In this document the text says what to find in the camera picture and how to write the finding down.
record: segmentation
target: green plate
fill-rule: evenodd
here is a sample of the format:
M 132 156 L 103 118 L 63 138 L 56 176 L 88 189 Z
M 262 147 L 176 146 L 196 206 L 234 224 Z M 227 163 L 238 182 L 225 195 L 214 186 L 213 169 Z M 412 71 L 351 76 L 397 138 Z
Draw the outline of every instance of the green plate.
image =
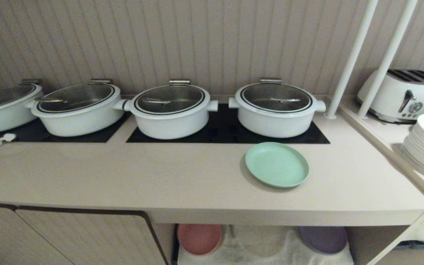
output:
M 245 162 L 261 182 L 290 188 L 303 183 L 308 176 L 308 163 L 301 153 L 277 142 L 259 143 L 246 153 Z

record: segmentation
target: glass lid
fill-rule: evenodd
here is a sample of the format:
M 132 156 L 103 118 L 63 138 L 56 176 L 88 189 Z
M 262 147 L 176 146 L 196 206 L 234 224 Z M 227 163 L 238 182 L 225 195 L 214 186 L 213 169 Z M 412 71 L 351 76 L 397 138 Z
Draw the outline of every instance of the glass lid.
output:
M 63 88 L 40 99 L 37 108 L 43 112 L 68 112 L 98 104 L 114 94 L 107 84 L 87 84 Z
M 241 97 L 246 103 L 272 112 L 297 112 L 311 105 L 310 96 L 293 86 L 255 84 L 244 88 Z
M 204 92 L 189 85 L 166 85 L 146 91 L 135 107 L 150 114 L 173 114 L 192 109 L 204 100 Z
M 33 85 L 19 85 L 0 90 L 0 106 L 27 96 L 35 90 Z

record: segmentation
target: pink plate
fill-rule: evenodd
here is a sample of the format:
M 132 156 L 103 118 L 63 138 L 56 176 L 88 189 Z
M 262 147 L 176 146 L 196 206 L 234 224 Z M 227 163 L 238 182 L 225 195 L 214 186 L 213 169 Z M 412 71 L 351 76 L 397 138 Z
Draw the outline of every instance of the pink plate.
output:
M 183 249 L 193 255 L 213 252 L 222 239 L 221 225 L 194 225 L 182 223 L 178 226 L 178 240 Z

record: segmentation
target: lid handle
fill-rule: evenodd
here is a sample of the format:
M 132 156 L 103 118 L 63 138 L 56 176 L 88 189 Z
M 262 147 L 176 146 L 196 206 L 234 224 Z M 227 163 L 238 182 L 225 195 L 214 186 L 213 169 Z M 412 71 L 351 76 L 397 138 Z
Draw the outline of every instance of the lid handle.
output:
M 37 102 L 48 102 L 48 103 L 56 103 L 56 102 L 68 103 L 68 101 L 64 100 L 64 99 L 55 99 L 55 98 L 46 98 L 46 97 L 37 98 L 37 99 L 35 99 L 35 101 L 37 101 Z
M 259 82 L 261 84 L 282 84 L 282 79 L 262 77 L 261 79 L 259 79 Z
M 148 102 L 148 103 L 158 103 L 158 104 L 170 104 L 171 100 L 161 100 L 161 99 L 152 99 L 152 98 L 142 98 L 143 102 Z
M 191 81 L 188 79 L 172 79 L 170 80 L 170 86 L 173 85 L 190 85 Z
M 92 78 L 89 84 L 114 84 L 114 81 L 110 78 Z
M 279 103 L 283 103 L 285 102 L 299 102 L 301 99 L 274 99 L 274 98 L 270 98 L 273 101 L 278 101 Z
M 42 84 L 42 79 L 22 79 L 21 82 L 19 83 L 20 85 L 41 85 Z

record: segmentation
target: toaster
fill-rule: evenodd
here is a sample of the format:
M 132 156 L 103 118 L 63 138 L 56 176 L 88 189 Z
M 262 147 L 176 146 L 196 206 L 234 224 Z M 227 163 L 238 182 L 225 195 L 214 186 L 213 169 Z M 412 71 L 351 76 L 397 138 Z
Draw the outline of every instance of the toaster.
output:
M 377 71 L 361 87 L 356 99 L 364 101 Z M 390 123 L 415 122 L 424 114 L 424 71 L 390 68 L 371 104 L 370 112 Z

